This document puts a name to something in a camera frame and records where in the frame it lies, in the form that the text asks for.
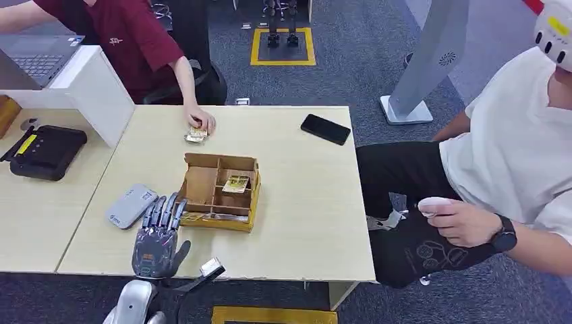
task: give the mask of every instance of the table leg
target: table leg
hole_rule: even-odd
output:
[[[358,284],[360,284],[358,281],[333,281],[328,283],[330,286],[330,310],[335,311]]]

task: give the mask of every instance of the gold card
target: gold card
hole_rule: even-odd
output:
[[[232,192],[236,194],[242,194],[246,190],[248,185],[249,177],[246,175],[232,175],[225,183],[223,187],[223,192]]]
[[[191,127],[189,132],[185,135],[185,140],[192,143],[201,143],[208,136],[206,130]]]

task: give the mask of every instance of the maroon t-shirt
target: maroon t-shirt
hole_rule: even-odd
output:
[[[63,0],[34,2],[74,30],[65,21]],[[93,7],[85,6],[105,55],[136,103],[154,89],[176,84],[168,64],[183,51],[157,21],[148,0],[97,0]]]

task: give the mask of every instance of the white sneaker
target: white sneaker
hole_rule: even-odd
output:
[[[396,211],[393,210],[389,217],[382,221],[375,217],[366,216],[366,220],[368,222],[368,231],[377,231],[377,230],[384,230],[389,231],[397,227],[397,224],[402,220],[405,219],[405,215],[408,214],[409,211]]]

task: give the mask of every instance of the robot finger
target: robot finger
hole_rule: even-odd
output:
[[[152,202],[151,205],[149,205],[149,207],[147,207],[147,210],[145,210],[145,214],[143,216],[143,224],[141,225],[142,228],[149,227],[149,225],[151,223],[151,216],[153,214],[153,209],[155,209],[155,203],[154,202]]]
[[[181,217],[183,217],[183,212],[185,211],[185,207],[187,206],[188,200],[183,199],[179,202],[177,206],[177,211],[175,212],[175,216],[173,217],[173,223],[171,224],[172,230],[178,230],[179,224],[181,223]]]
[[[165,206],[165,211],[163,211],[163,216],[161,216],[161,227],[168,227],[171,222],[171,216],[173,214],[173,208],[175,206],[175,199],[177,199],[177,193],[174,192]]]
[[[156,227],[159,226],[159,220],[161,218],[161,212],[163,211],[163,205],[167,200],[166,196],[161,196],[157,203],[155,204],[155,209],[153,210],[153,216],[151,217],[151,224],[150,226]]]

